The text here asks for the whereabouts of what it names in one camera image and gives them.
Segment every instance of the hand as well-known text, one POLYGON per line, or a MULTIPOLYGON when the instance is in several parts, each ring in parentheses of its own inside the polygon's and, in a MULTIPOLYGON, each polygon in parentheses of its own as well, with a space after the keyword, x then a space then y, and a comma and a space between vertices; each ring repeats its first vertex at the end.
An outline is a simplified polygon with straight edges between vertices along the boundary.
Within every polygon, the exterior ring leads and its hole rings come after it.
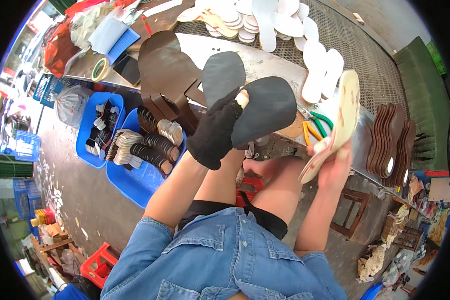
MULTIPOLYGON (((317 144, 306 149, 309 156, 314 154, 313 148, 317 144)), ((325 160, 318 171, 318 189, 327 195, 339 197, 347 182, 348 173, 352 166, 352 141, 348 140, 342 148, 325 160)))
POLYGON ((230 136, 235 122, 243 112, 236 98, 248 96, 243 90, 239 94, 240 97, 238 93, 239 88, 236 88, 215 102, 200 119, 195 134, 186 140, 186 148, 192 157, 210 170, 220 169, 220 159, 232 149, 230 136))

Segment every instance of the wooden stool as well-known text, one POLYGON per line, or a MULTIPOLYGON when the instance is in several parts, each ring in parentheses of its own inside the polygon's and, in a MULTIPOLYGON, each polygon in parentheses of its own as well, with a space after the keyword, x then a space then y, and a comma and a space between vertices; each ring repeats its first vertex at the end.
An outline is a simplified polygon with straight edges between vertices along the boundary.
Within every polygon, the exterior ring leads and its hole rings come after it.
POLYGON ((405 226, 402 233, 395 238, 393 244, 398 245, 400 248, 417 251, 422 240, 423 231, 413 229, 405 226))
POLYGON ((359 192, 356 190, 351 189, 342 189, 342 193, 340 195, 340 198, 345 198, 348 200, 352 200, 352 205, 350 205, 350 209, 348 210, 348 213, 345 217, 345 220, 343 221, 342 225, 338 225, 336 223, 330 223, 330 228, 334 231, 337 231, 341 233, 342 235, 351 238, 353 233, 355 232, 355 229, 357 228, 357 225, 360 223, 360 219, 362 218, 363 212, 365 211, 365 208, 367 207, 367 204, 372 197, 372 194, 366 194, 363 192, 359 192), (347 229, 345 226, 347 225, 348 218, 350 218, 350 214, 352 213, 353 207, 355 202, 360 203, 360 207, 358 209, 358 212, 355 215, 355 219, 353 220, 352 225, 349 229, 347 229))

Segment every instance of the masking tape roll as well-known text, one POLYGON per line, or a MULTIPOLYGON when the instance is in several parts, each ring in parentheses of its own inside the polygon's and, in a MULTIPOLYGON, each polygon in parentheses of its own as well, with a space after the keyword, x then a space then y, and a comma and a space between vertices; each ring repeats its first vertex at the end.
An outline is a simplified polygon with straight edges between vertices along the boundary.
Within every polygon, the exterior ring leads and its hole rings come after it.
POLYGON ((95 82, 99 82, 100 80, 104 79, 109 72, 110 66, 108 65, 108 59, 103 57, 101 60, 97 62, 97 64, 93 68, 93 72, 91 73, 91 79, 95 82))

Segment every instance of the red stool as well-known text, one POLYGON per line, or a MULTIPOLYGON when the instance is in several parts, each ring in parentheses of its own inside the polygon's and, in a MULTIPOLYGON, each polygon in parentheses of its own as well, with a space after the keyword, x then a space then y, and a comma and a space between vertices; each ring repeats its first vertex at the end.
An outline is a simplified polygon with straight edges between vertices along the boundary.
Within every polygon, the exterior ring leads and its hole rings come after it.
POLYGON ((83 277, 88 278, 101 289, 104 288, 108 274, 110 274, 112 267, 115 266, 118 261, 107 251, 108 247, 110 247, 110 245, 107 242, 104 242, 103 246, 91 255, 80 267, 80 274, 83 277), (97 265, 97 268, 94 271, 90 268, 93 263, 96 263, 97 265))
POLYGON ((257 195, 257 193, 264 188, 265 186, 265 182, 262 178, 260 177, 245 177, 243 178, 242 183, 248 183, 248 184, 252 184, 253 187, 255 188, 255 191, 248 191, 248 190, 241 190, 241 189, 236 189, 235 191, 235 195, 236 195, 236 203, 235 206, 236 207, 246 207, 247 205, 245 204, 245 201, 243 200, 242 195, 240 194, 240 192, 244 192, 246 197, 248 198, 248 200, 250 202, 252 202, 253 197, 255 197, 255 195, 257 195))

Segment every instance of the leg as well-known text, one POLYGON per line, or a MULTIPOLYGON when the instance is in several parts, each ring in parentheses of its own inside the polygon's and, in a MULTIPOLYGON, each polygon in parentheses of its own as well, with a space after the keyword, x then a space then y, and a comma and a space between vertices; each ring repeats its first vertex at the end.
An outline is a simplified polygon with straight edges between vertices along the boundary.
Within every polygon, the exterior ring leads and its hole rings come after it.
POLYGON ((244 150, 232 149, 220 160, 220 169, 209 170, 195 195, 195 200, 235 205, 235 181, 242 167, 244 153, 244 150))
POLYGON ((252 205, 261 208, 290 223, 299 203, 302 183, 300 172, 306 162, 298 156, 243 162, 245 172, 253 172, 270 181, 253 198, 252 205))

